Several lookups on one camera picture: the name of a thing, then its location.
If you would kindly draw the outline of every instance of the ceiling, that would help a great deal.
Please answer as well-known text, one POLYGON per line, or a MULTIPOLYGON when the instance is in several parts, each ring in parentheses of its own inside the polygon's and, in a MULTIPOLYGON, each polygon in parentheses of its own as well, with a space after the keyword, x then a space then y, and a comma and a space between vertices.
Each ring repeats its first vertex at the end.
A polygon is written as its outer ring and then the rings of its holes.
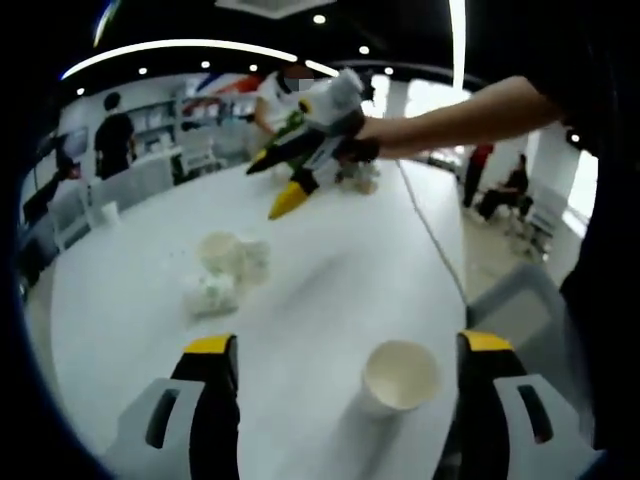
MULTIPOLYGON (((335 61, 377 61, 439 67, 436 73, 395 68, 394 77, 434 75, 447 80, 452 69, 452 36, 448 0, 224 0, 268 9, 298 8, 298 13, 273 19, 216 7, 215 0, 119 0, 111 21, 97 46, 93 36, 107 0, 38 2, 19 6, 26 10, 22 23, 30 28, 29 45, 20 61, 34 80, 30 99, 35 111, 55 110, 71 101, 77 88, 85 94, 148 76, 202 71, 209 60, 211 70, 247 71, 258 64, 261 72, 276 68, 278 61, 251 53, 211 48, 167 48, 124 55, 89 67, 60 82, 61 74, 79 61, 117 47, 161 39, 202 38, 245 42, 293 53, 301 59, 331 64, 335 61), (303 2, 321 4, 307 8, 303 2), (324 25, 313 23, 322 14, 324 25), (367 45, 370 53, 358 53, 367 45), (28 49, 33 49, 30 56, 28 49)), ((467 69, 476 77, 465 88, 476 90, 484 83, 509 75, 517 55, 514 42, 518 26, 510 0, 474 0, 467 3, 467 69)))

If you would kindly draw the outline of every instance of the red shirt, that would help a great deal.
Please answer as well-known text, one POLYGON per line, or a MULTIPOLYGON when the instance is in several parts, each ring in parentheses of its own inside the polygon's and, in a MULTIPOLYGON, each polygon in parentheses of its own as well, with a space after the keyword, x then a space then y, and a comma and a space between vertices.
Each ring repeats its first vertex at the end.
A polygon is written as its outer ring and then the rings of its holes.
POLYGON ((473 151, 473 153, 471 154, 470 161, 480 167, 484 167, 485 164, 487 163, 487 159, 489 158, 489 155, 491 155, 492 153, 493 153, 492 144, 478 145, 476 149, 473 151))

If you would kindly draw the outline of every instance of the cable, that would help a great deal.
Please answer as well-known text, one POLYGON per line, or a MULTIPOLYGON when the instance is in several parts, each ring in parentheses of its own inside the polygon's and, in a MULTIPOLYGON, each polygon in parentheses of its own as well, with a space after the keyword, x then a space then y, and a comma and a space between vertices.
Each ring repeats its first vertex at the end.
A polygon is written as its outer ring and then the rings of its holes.
POLYGON ((402 163, 400 163, 400 162, 401 162, 401 160, 395 160, 395 163, 398 166, 398 169, 400 169, 400 174, 402 175, 402 179, 404 180, 404 184, 407 187, 407 192, 409 193, 409 198, 411 198, 411 203, 413 204, 413 209, 418 214, 418 217, 422 221, 422 224, 424 225, 424 228, 427 230, 427 233, 429 234, 429 237, 431 237, 431 240, 433 241, 433 244, 435 245, 436 250, 438 251, 438 255, 440 256, 440 259, 442 260, 442 263, 444 263, 444 266, 449 271, 449 274, 453 278, 453 282, 455 283, 456 288, 458 289, 458 292, 460 293, 460 296, 462 297, 462 299, 464 300, 464 302, 466 304, 467 303, 467 295, 466 295, 466 293, 464 291, 464 286, 463 286, 464 283, 460 279, 460 276, 458 275, 458 272, 456 272, 456 269, 453 266, 453 264, 451 263, 451 260, 449 259, 447 254, 444 252, 444 248, 442 248, 442 245, 440 244, 440 242, 436 238, 435 234, 433 233, 433 230, 431 229, 431 226, 429 225, 429 222, 427 221, 424 213, 422 213, 422 210, 418 206, 418 201, 416 199, 415 193, 413 192, 413 189, 411 188, 411 183, 409 182, 409 176, 407 175, 407 172, 405 172, 404 168, 402 167, 402 163))

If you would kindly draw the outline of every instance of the white table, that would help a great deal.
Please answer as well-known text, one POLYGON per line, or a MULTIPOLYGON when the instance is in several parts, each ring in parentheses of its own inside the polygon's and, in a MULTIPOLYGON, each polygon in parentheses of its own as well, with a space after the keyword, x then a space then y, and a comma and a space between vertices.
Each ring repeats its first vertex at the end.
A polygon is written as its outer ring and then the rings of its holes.
MULTIPOLYGON (((453 176, 416 168, 425 170, 415 188, 447 190, 454 202, 453 176)), ((365 470, 368 478, 430 478, 454 411, 465 306, 398 165, 383 162, 381 170, 373 196, 326 189, 274 222, 272 176, 226 170, 124 212, 120 227, 96 230, 64 252, 54 279, 53 357, 87 446, 107 448, 122 410, 171 374, 191 340, 231 331, 240 347, 243 480, 354 479, 365 470), (199 240, 215 230, 267 240, 271 277, 237 313, 190 320, 180 281, 197 268, 199 240), (442 388, 389 426, 362 418, 352 400, 367 356, 392 338, 430 348, 442 388)), ((433 218, 450 250, 462 245, 453 205, 433 218)), ((460 261, 461 252, 452 253, 460 261)))

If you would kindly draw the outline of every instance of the person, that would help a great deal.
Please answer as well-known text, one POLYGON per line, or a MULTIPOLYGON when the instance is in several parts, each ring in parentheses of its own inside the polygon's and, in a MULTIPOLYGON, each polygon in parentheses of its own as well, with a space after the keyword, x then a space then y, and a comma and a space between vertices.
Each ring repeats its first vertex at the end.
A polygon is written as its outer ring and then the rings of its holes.
POLYGON ((497 188, 490 189, 478 205, 478 214, 483 221, 488 221, 500 205, 516 206, 529 188, 527 178, 527 157, 521 153, 518 165, 509 174, 505 183, 498 184, 497 188))
MULTIPOLYGON (((533 3, 527 8, 538 8, 533 3)), ((554 3, 536 12, 545 15, 538 28, 545 25, 548 37, 523 43, 523 65, 513 76, 418 117, 367 119, 356 137, 376 141, 381 157, 398 158, 513 138, 558 120, 575 126, 584 148, 599 159, 598 188, 579 259, 561 293, 575 332, 571 338, 586 363, 594 446, 618 454, 623 439, 634 436, 632 395, 616 372, 635 361, 637 346, 624 331, 638 309, 637 282, 625 275, 625 266, 634 266, 635 273, 640 244, 629 213, 637 211, 640 191, 634 142, 638 70, 625 56, 624 19, 630 13, 623 10, 617 5, 601 15, 600 5, 591 2, 554 3)), ((528 21, 535 25, 533 18, 528 21)))
POLYGON ((259 150, 298 109, 301 92, 315 83, 313 71, 298 63, 288 63, 269 74, 258 88, 254 122, 260 130, 259 150))
POLYGON ((106 180, 129 168, 128 155, 136 159, 133 124, 126 113, 118 112, 120 94, 112 92, 104 99, 107 118, 95 135, 96 175, 106 180))
POLYGON ((467 166, 467 174, 464 179, 464 198, 462 205, 464 208, 471 207, 473 203, 473 197, 478 190, 480 184, 480 177, 482 177, 482 171, 489 156, 493 153, 494 147, 491 143, 485 143, 478 145, 469 157, 469 165, 467 166))
POLYGON ((23 206, 25 221, 29 225, 34 225, 47 213, 48 205, 54 200, 60 185, 66 180, 78 180, 81 177, 80 165, 67 155, 59 137, 53 140, 53 147, 56 155, 55 173, 23 206))

